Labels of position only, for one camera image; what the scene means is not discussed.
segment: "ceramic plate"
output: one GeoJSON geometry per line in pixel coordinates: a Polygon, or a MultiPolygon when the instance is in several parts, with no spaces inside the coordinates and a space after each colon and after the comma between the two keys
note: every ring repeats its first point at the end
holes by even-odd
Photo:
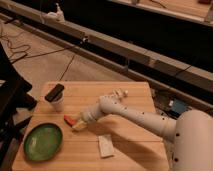
{"type": "Polygon", "coordinates": [[[53,123],[36,126],[24,141],[24,153],[32,161],[45,161],[58,152],[62,142],[62,131],[53,123]]]}

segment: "orange object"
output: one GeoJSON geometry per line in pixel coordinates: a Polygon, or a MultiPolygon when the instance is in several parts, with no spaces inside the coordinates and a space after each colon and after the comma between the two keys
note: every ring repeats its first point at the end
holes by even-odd
{"type": "Polygon", "coordinates": [[[70,125],[70,126],[73,126],[73,125],[75,125],[76,124],[76,120],[74,120],[74,119],[72,119],[70,116],[68,116],[68,115],[64,115],[64,120],[65,120],[65,122],[68,124],[68,125],[70,125]]]}

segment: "black cable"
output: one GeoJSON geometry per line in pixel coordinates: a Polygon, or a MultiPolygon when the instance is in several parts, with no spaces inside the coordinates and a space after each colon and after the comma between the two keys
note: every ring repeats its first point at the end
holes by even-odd
{"type": "Polygon", "coordinates": [[[210,111],[213,111],[213,108],[209,108],[209,109],[204,110],[204,112],[210,112],[210,111]]]}
{"type": "Polygon", "coordinates": [[[172,86],[174,85],[174,83],[175,83],[175,78],[176,78],[178,75],[180,75],[181,73],[186,72],[186,71],[187,71],[189,68],[191,68],[193,65],[195,65],[195,64],[197,63],[197,60],[198,60],[198,59],[199,59],[199,56],[197,56],[197,57],[194,59],[194,61],[192,62],[191,65],[189,65],[189,66],[186,67],[185,69],[182,69],[182,70],[178,71],[177,73],[175,73],[175,74],[172,76],[174,79],[168,84],[168,85],[169,85],[168,88],[157,90],[157,92],[158,92],[158,93],[160,93],[160,92],[168,92],[168,91],[172,88],[172,86]]]}
{"type": "Polygon", "coordinates": [[[21,45],[21,46],[14,47],[12,41],[9,39],[9,37],[17,38],[23,33],[24,32],[21,32],[18,35],[15,35],[15,36],[3,35],[4,34],[4,28],[3,28],[3,25],[1,23],[0,39],[7,42],[7,47],[10,50],[10,52],[12,53],[11,56],[9,56],[9,59],[11,61],[14,60],[12,63],[14,63],[14,62],[26,57],[28,55],[27,51],[31,48],[31,46],[28,45],[28,44],[24,44],[24,45],[21,45]],[[16,59],[12,59],[13,56],[15,56],[17,54],[23,54],[23,55],[21,57],[16,58],[16,59]]]}
{"type": "Polygon", "coordinates": [[[78,54],[79,50],[81,49],[81,46],[80,46],[80,45],[82,45],[83,43],[84,43],[83,41],[81,41],[81,42],[79,43],[78,49],[77,49],[76,52],[73,54],[71,60],[69,61],[68,65],[67,65],[66,69],[64,70],[63,74],[61,75],[59,81],[61,81],[61,80],[63,79],[63,77],[64,77],[64,75],[66,74],[66,72],[68,71],[70,65],[71,65],[72,62],[74,61],[75,56],[78,54]]]}
{"type": "Polygon", "coordinates": [[[166,9],[166,6],[163,5],[162,3],[158,2],[158,1],[155,1],[155,0],[149,0],[149,1],[150,1],[150,2],[153,2],[153,3],[155,3],[155,4],[158,4],[158,5],[160,5],[162,8],[166,9]]]}

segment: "green plate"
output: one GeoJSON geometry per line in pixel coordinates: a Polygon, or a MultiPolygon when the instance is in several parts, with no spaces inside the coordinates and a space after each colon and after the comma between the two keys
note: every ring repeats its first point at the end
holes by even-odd
{"type": "Polygon", "coordinates": [[[45,161],[58,152],[63,134],[53,123],[44,123],[33,128],[24,141],[24,153],[32,161],[45,161]]]}

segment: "floor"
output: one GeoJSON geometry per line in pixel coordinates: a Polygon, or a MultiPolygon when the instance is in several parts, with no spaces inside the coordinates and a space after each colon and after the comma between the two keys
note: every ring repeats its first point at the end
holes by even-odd
{"type": "MultiPolygon", "coordinates": [[[[0,19],[0,23],[0,33],[1,29],[3,29],[3,35],[7,35],[12,42],[13,47],[24,44],[30,45],[31,48],[27,51],[28,56],[52,52],[63,48],[24,30],[22,27],[17,27],[13,24],[5,25],[3,24],[2,19],[0,19]]],[[[0,41],[8,56],[10,56],[11,52],[7,46],[7,42],[2,39],[0,39],[0,41]]],[[[73,55],[74,53],[72,51],[66,50],[32,59],[23,59],[15,63],[14,66],[17,71],[33,85],[33,89],[29,93],[34,98],[38,99],[43,84],[47,81],[60,80],[68,66],[68,63],[72,60],[73,55]]],[[[75,55],[74,60],[61,80],[132,81],[123,75],[113,72],[79,55],[75,55]]],[[[21,113],[20,116],[22,116],[21,119],[23,118],[23,115],[29,115],[29,112],[26,110],[20,109],[19,111],[21,113]]],[[[19,143],[16,140],[13,140],[0,171],[11,170],[11,165],[18,147],[19,143]]]]}

